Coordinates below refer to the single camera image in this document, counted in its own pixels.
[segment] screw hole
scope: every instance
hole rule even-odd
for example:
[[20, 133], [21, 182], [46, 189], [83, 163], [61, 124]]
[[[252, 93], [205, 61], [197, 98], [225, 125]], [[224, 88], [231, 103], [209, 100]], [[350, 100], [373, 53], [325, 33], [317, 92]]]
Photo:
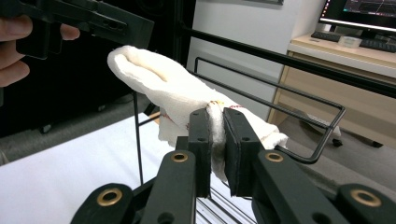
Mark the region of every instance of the screw hole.
[[103, 199], [105, 201], [110, 201], [110, 200], [115, 199], [116, 197], [117, 197], [117, 194], [115, 192], [109, 192], [109, 193], [105, 194], [105, 196], [103, 196]]
[[121, 27], [114, 21], [103, 21], [103, 25], [109, 27], [112, 30], [119, 30]]
[[175, 220], [174, 216], [170, 213], [162, 213], [158, 216], [158, 223], [159, 224], [171, 224]]
[[177, 154], [177, 155], [175, 156], [175, 159], [178, 160], [178, 161], [181, 161], [181, 160], [184, 159], [184, 155]]
[[321, 213], [315, 213], [312, 216], [312, 218], [318, 224], [330, 224], [331, 223], [330, 219], [327, 216], [325, 216], [325, 215], [323, 215]]

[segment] finger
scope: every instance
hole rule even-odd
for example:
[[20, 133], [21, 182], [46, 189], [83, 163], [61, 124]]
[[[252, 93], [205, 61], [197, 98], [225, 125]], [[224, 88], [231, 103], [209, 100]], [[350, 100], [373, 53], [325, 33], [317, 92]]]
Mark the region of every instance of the finger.
[[0, 18], [0, 41], [24, 38], [32, 33], [32, 30], [32, 20], [28, 16]]
[[9, 67], [24, 56], [16, 51], [15, 45], [15, 41], [8, 41], [0, 45], [0, 69]]
[[29, 66], [26, 63], [17, 61], [9, 67], [0, 70], [0, 87], [6, 87], [17, 82], [29, 75], [29, 73]]
[[75, 40], [79, 38], [79, 29], [66, 24], [61, 25], [61, 35], [64, 40]]

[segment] desk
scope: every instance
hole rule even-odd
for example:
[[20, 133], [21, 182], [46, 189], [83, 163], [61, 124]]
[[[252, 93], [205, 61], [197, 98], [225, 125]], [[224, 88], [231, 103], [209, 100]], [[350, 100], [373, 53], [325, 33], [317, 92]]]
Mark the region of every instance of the desk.
[[[144, 114], [139, 120], [146, 120]], [[114, 123], [104, 129], [83, 135], [57, 147], [0, 166], [0, 223], [4, 224], [65, 224], [97, 188], [108, 183], [120, 183], [135, 189], [140, 185], [134, 118]], [[158, 140], [158, 125], [154, 122], [140, 126], [143, 175], [145, 181], [156, 176], [163, 156], [174, 150]], [[243, 223], [254, 218], [250, 202], [231, 198], [230, 191], [212, 178], [212, 189], [220, 192], [225, 201], [237, 204], [248, 215], [242, 217], [231, 207], [229, 212]], [[205, 207], [206, 200], [197, 202], [197, 223], [202, 216], [214, 220]], [[222, 211], [215, 212], [223, 217]]]
[[[291, 57], [323, 64], [359, 76], [396, 84], [396, 54], [373, 49], [347, 49], [337, 43], [304, 35], [292, 39]], [[396, 99], [349, 86], [285, 66], [280, 83], [336, 102], [346, 108], [340, 127], [396, 148]], [[318, 118], [332, 120], [334, 111], [288, 91], [278, 90], [274, 103], [297, 108]], [[286, 115], [272, 110], [268, 121], [278, 125]]]

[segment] keyboard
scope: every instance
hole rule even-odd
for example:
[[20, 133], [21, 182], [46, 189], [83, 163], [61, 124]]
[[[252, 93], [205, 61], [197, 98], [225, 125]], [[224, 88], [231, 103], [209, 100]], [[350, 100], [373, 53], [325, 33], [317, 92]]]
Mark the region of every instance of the keyboard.
[[329, 40], [332, 42], [338, 42], [341, 38], [340, 35], [336, 34], [329, 34], [329, 33], [322, 33], [322, 32], [314, 32], [311, 37], [317, 38], [317, 39], [323, 39], [323, 40]]
[[[314, 32], [311, 35], [311, 37], [314, 37], [317, 39], [328, 40], [328, 41], [332, 41], [332, 42], [338, 42], [341, 38], [340, 35], [322, 33], [322, 32]], [[387, 44], [381, 40], [363, 39], [361, 41], [360, 47], [366, 48], [366, 49], [377, 49], [377, 50], [391, 52], [391, 53], [396, 52], [396, 45]]]

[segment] black panel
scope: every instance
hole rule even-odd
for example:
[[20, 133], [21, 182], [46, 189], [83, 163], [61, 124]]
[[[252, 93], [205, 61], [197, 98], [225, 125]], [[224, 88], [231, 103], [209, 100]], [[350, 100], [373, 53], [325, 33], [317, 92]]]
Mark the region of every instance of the black panel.
[[[175, 52], [177, 13], [181, 13], [175, 11], [176, 1], [106, 2], [155, 22], [148, 49], [187, 60], [189, 42], [183, 54]], [[185, 1], [184, 8], [184, 20], [191, 26], [195, 1]], [[116, 47], [120, 45], [81, 32], [79, 39], [63, 42], [61, 54], [50, 54], [47, 60], [25, 57], [30, 75], [4, 88], [0, 137], [71, 118], [131, 92], [107, 66], [107, 54]]]

